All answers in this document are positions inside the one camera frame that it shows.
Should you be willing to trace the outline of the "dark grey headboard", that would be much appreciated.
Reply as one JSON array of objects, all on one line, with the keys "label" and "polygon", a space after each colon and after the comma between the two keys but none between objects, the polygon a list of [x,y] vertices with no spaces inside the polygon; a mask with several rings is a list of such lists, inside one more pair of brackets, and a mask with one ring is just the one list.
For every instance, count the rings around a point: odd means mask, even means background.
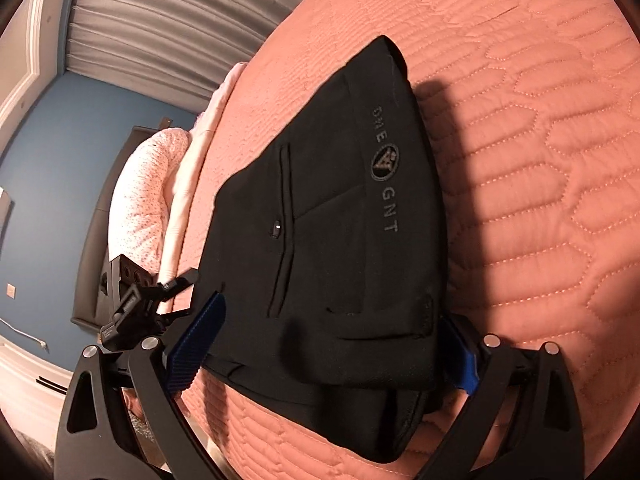
[{"label": "dark grey headboard", "polygon": [[135,126],[116,156],[92,214],[78,266],[72,317],[75,325],[96,334],[111,316],[107,299],[106,272],[111,259],[107,252],[108,213],[116,181],[128,157],[146,139],[160,130]]}]

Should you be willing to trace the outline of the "light pink folded blanket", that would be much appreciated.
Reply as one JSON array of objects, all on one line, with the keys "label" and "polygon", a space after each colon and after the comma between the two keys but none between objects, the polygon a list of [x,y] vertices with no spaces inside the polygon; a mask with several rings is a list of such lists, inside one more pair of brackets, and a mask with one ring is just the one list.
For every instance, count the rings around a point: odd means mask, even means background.
[{"label": "light pink folded blanket", "polygon": [[238,63],[232,67],[222,84],[212,94],[206,110],[198,116],[190,130],[190,145],[179,162],[174,182],[170,187],[172,201],[164,236],[162,258],[160,259],[160,273],[158,274],[158,280],[161,283],[167,283],[177,276],[191,204],[198,187],[204,160],[224,114],[224,109],[245,67],[246,63]]}]

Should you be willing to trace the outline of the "grey pleated curtain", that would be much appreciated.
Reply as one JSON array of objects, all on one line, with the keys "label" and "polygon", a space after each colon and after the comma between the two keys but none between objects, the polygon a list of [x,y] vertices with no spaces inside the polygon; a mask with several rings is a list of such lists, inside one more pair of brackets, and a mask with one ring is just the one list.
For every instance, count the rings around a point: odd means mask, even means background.
[{"label": "grey pleated curtain", "polygon": [[198,112],[303,0],[68,0],[69,72]]}]

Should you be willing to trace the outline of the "black pants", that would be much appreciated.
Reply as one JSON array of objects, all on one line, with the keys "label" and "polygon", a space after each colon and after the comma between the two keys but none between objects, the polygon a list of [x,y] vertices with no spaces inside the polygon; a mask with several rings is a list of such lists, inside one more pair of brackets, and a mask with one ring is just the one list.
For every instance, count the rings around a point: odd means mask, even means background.
[{"label": "black pants", "polygon": [[226,303],[206,370],[366,460],[397,460],[464,361],[447,245],[405,60],[375,38],[218,190],[192,296]]}]

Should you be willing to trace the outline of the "pink dotted rolled duvet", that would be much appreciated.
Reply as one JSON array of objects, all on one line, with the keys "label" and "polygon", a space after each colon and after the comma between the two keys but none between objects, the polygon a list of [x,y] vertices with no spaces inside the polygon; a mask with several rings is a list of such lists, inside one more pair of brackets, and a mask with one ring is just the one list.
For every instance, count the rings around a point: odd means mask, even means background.
[{"label": "pink dotted rolled duvet", "polygon": [[169,218],[166,188],[190,144],[190,134],[167,128],[143,141],[128,157],[108,213],[108,258],[120,255],[155,275],[160,272]]}]

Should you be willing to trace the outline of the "pink quilted bed cover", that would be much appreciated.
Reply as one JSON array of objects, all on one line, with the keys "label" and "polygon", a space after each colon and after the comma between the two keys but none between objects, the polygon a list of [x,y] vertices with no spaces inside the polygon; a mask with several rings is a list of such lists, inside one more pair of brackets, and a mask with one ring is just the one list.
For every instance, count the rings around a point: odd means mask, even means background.
[{"label": "pink quilted bed cover", "polygon": [[594,471],[639,403],[639,41],[615,0],[303,0],[224,108],[179,264],[198,264],[224,180],[378,35],[437,160],[450,306],[561,347]]}]

